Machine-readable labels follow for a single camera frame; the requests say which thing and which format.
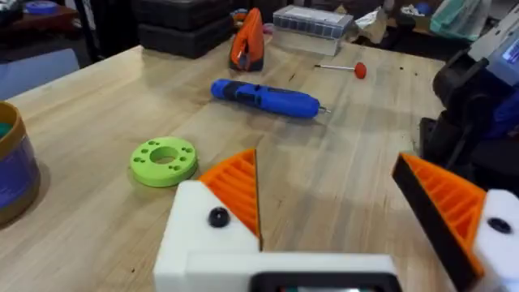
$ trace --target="blue cordless screwdriver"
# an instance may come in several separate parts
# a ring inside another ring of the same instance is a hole
[[[320,110],[331,113],[306,93],[229,79],[215,81],[211,86],[211,93],[215,98],[236,101],[295,118],[314,118]]]

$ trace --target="black screw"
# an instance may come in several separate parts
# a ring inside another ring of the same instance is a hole
[[[230,216],[227,209],[216,207],[209,213],[209,225],[214,228],[222,228],[229,224]]]
[[[501,218],[492,217],[487,220],[487,223],[497,232],[500,232],[502,234],[512,233],[512,227],[510,226],[510,224]]]

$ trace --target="green disc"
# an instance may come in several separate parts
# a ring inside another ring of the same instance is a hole
[[[196,171],[196,150],[191,143],[179,138],[155,138],[131,154],[130,167],[135,179],[142,184],[171,187]]]

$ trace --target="chair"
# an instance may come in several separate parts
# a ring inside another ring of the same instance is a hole
[[[0,101],[5,101],[78,69],[78,60],[72,49],[63,49],[0,64]]]

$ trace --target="orange ribbed part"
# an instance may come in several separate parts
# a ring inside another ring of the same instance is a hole
[[[472,252],[486,192],[473,183],[418,157],[401,153],[479,275],[483,267]]]
[[[202,175],[199,180],[260,238],[254,149],[227,158]]]

